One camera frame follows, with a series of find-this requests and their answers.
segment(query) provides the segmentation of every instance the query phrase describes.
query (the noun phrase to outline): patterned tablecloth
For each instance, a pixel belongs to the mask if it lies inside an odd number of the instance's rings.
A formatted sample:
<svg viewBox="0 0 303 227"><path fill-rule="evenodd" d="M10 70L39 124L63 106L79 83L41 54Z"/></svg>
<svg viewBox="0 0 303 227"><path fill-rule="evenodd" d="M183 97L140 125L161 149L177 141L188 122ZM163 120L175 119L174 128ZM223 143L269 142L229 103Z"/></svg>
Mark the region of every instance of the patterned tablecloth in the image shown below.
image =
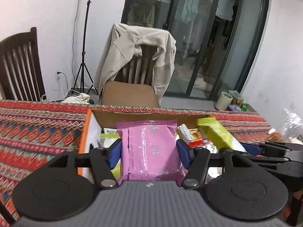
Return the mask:
<svg viewBox="0 0 303 227"><path fill-rule="evenodd" d="M0 101L0 201L18 218L14 186L57 154L78 150L88 109L132 113L208 114L239 141L264 140L271 128L257 113ZM0 217L0 226L8 226Z"/></svg>

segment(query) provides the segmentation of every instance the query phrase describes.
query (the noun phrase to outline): pink snack package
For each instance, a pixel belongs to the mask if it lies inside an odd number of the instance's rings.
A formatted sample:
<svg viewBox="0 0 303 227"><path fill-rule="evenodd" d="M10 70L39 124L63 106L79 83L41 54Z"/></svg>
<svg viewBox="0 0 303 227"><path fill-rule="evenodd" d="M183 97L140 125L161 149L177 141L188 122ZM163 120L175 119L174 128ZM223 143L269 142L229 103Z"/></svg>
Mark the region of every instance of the pink snack package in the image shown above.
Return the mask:
<svg viewBox="0 0 303 227"><path fill-rule="evenodd" d="M121 177L123 180L176 180L185 173L181 167L174 133L176 120L117 123L122 138Z"/></svg>

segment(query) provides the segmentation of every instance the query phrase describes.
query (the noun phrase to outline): cardboard box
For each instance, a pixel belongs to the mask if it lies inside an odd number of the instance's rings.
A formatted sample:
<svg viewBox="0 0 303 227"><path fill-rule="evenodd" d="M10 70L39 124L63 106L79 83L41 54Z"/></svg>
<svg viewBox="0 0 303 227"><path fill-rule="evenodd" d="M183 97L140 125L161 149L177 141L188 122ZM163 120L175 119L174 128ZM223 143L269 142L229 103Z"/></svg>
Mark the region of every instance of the cardboard box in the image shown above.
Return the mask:
<svg viewBox="0 0 303 227"><path fill-rule="evenodd" d="M189 129L197 128L197 119L206 118L208 115L194 114L164 114L164 113L124 113L102 110L91 110L87 112L87 117L82 131L79 153L88 153L89 146L98 145L102 128L116 128L116 123L140 120L177 120L178 126L186 124ZM89 168L78 168L78 174L88 178L93 182Z"/></svg>

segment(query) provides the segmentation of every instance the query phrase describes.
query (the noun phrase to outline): light blue garment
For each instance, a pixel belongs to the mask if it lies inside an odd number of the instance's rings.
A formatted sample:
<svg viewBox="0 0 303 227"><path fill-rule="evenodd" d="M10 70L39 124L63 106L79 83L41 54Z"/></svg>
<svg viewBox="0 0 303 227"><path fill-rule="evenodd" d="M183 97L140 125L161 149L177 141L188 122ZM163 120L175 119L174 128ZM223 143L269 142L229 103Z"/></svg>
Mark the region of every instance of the light blue garment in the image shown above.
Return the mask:
<svg viewBox="0 0 303 227"><path fill-rule="evenodd" d="M196 18L200 0L179 0L175 19L185 23L192 22Z"/></svg>

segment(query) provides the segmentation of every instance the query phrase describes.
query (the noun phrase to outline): silver screw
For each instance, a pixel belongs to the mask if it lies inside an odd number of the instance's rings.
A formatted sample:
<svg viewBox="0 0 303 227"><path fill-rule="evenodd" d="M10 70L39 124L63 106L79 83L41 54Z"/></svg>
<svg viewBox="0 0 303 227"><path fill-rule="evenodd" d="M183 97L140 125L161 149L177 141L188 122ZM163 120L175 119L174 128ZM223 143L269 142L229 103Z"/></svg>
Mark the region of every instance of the silver screw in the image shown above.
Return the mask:
<svg viewBox="0 0 303 227"><path fill-rule="evenodd" d="M113 187L116 185L116 181L115 180L112 180L112 179L104 179L102 182L101 182L101 185L103 187L107 187L107 188L110 188L110 187Z"/></svg>
<svg viewBox="0 0 303 227"><path fill-rule="evenodd" d="M199 184L199 182L196 179L192 179L192 178L186 179L183 183L188 187L195 187Z"/></svg>

